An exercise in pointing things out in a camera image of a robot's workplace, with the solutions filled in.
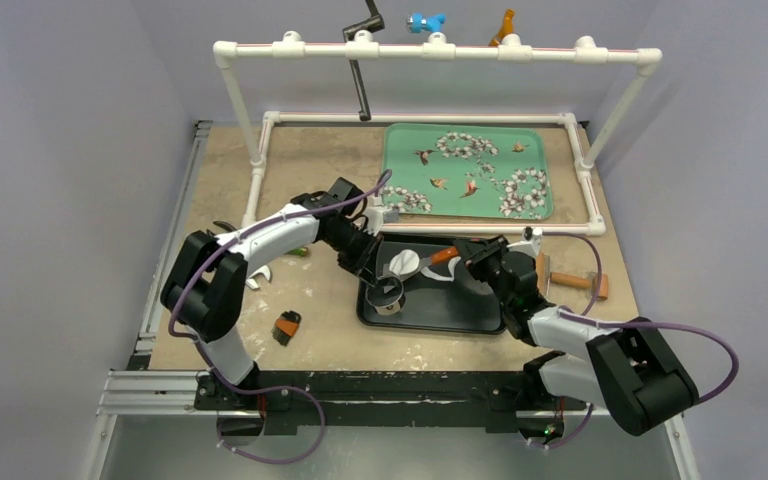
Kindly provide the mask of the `metal scraper orange handle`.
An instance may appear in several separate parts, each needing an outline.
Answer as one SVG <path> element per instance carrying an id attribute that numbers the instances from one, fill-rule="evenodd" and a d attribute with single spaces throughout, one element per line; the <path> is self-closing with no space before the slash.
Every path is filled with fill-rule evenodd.
<path id="1" fill-rule="evenodd" d="M 440 265 L 440 264 L 446 264 L 450 259 L 453 257 L 459 256 L 458 251 L 455 247 L 448 247 L 442 250 L 439 250 L 437 252 L 432 253 L 431 255 L 420 257 L 420 269 L 413 275 L 410 275 L 404 279 L 400 280 L 406 280 L 417 273 L 421 273 L 423 269 L 425 268 L 431 268 L 432 266 Z"/>

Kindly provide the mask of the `white dough scrap strip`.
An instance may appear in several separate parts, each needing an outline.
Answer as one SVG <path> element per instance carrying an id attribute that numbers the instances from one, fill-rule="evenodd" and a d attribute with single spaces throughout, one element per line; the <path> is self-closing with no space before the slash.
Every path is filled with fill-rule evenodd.
<path id="1" fill-rule="evenodd" d="M 422 271 L 422 274 L 431 280 L 439 281 L 439 282 L 454 282 L 455 281 L 455 270 L 457 265 L 460 263 L 461 258 L 459 256 L 453 257 L 446 263 L 446 267 L 443 268 L 440 266 L 441 271 L 438 272 L 437 270 L 433 268 L 425 268 Z"/>

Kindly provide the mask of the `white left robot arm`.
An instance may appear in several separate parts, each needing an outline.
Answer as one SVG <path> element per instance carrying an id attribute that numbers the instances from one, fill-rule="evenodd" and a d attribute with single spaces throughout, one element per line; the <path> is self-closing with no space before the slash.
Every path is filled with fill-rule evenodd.
<path id="1" fill-rule="evenodd" d="M 257 269 L 300 247 L 323 242 L 340 268 L 369 286 L 378 283 L 373 256 L 381 243 L 374 230 L 361 229 L 353 215 L 389 179 L 384 173 L 369 191 L 338 178 L 327 191 L 293 197 L 277 213 L 225 236 L 205 231 L 188 235 L 161 290 L 160 302 L 181 337 L 191 340 L 220 380 L 219 395 L 232 408 L 257 399 L 259 373 L 236 330 L 245 282 Z"/>

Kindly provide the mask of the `white dough ball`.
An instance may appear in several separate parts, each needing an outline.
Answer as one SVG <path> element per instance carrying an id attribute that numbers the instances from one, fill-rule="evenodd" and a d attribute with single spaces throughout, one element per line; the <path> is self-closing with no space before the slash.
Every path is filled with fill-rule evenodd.
<path id="1" fill-rule="evenodd" d="M 402 250 L 396 254 L 387 265 L 387 271 L 400 279 L 415 274 L 419 269 L 420 256 L 410 249 Z"/>

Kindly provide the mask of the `wooden double-ended rolling pin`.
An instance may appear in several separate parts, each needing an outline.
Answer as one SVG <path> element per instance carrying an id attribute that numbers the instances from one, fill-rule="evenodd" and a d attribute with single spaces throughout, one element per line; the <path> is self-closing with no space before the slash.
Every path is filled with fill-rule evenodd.
<path id="1" fill-rule="evenodd" d="M 543 296 L 548 295 L 551 284 L 557 284 L 578 290 L 586 290 L 595 296 L 597 301 L 604 301 L 609 297 L 609 279 L 604 273 L 592 273 L 588 277 L 580 277 L 556 272 L 551 269 L 550 257 L 544 253 L 539 253 L 536 258 L 536 270 L 538 274 L 538 291 Z"/>

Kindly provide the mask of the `black baking tray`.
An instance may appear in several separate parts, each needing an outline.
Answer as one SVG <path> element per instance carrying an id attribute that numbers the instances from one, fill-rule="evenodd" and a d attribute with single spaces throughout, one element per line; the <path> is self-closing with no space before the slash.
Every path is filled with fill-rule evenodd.
<path id="1" fill-rule="evenodd" d="M 359 285 L 356 314 L 370 327 L 418 329 L 480 335 L 505 330 L 492 289 L 473 279 L 461 264 L 454 282 L 439 282 L 419 273 L 405 283 L 405 304 L 393 315 L 378 313 L 366 302 L 366 285 Z"/>

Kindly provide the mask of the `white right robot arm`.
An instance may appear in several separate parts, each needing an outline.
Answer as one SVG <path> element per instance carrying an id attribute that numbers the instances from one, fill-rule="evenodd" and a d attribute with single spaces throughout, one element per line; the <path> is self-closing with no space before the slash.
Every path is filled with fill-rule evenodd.
<path id="1" fill-rule="evenodd" d="M 493 291 L 511 335 L 556 354 L 522 379 L 529 404 L 575 398 L 605 408 L 622 430 L 640 436 L 700 403 L 696 383 L 653 322 L 607 323 L 549 302 L 530 245 L 502 236 L 454 242 L 467 272 Z"/>

